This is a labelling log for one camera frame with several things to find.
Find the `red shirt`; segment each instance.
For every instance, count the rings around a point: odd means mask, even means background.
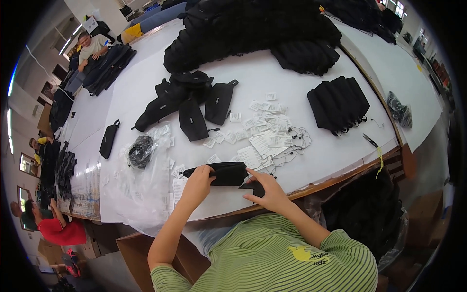
[[[44,239],[57,245],[75,245],[86,243],[86,232],[83,224],[74,219],[62,227],[57,218],[43,219],[37,229]]]

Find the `yellow cloth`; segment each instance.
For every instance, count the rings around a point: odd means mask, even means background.
[[[142,36],[143,33],[141,32],[141,26],[139,23],[135,24],[134,26],[124,30],[121,33],[121,40],[123,44],[127,44],[138,37]]]

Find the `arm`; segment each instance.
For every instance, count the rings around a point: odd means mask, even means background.
[[[52,208],[52,215],[55,215],[54,218],[57,218],[60,221],[60,224],[64,228],[66,226],[66,221],[63,218],[62,212],[57,207],[57,202],[55,199],[50,199],[50,207]]]
[[[216,179],[215,177],[209,177],[211,171],[213,169],[210,166],[199,166],[186,182],[182,197],[175,210],[169,216],[149,249],[148,265],[150,270],[161,265],[172,266],[183,227],[191,213],[209,194],[211,182]]]
[[[253,175],[247,183],[258,180],[265,190],[265,195],[262,198],[251,194],[246,194],[243,197],[289,219],[305,241],[319,249],[321,242],[330,232],[292,203],[272,175],[258,173],[249,168],[247,171]]]

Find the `hand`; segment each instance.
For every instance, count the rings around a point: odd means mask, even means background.
[[[272,212],[284,215],[293,203],[284,193],[276,179],[272,175],[259,173],[249,168],[247,168],[247,171],[253,175],[248,179],[247,184],[254,180],[259,181],[264,188],[265,194],[262,198],[252,194],[245,194],[243,197]]]
[[[57,208],[57,201],[55,201],[54,198],[50,199],[50,207],[52,207],[52,209]]]
[[[216,179],[216,177],[209,177],[209,173],[212,171],[214,169],[210,166],[198,166],[186,182],[182,197],[177,205],[181,203],[195,210],[207,197],[211,189],[211,182]]]

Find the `ceiling light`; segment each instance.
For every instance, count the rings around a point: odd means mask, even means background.
[[[83,25],[80,24],[80,25],[75,29],[75,31],[73,32],[73,36],[78,32],[78,30],[79,30],[82,26],[83,26]]]
[[[68,41],[66,41],[66,43],[63,45],[63,48],[60,50],[60,53],[58,53],[59,55],[61,55],[63,53],[63,50],[66,48],[66,46],[68,45],[68,43],[70,42],[70,38],[68,39]]]

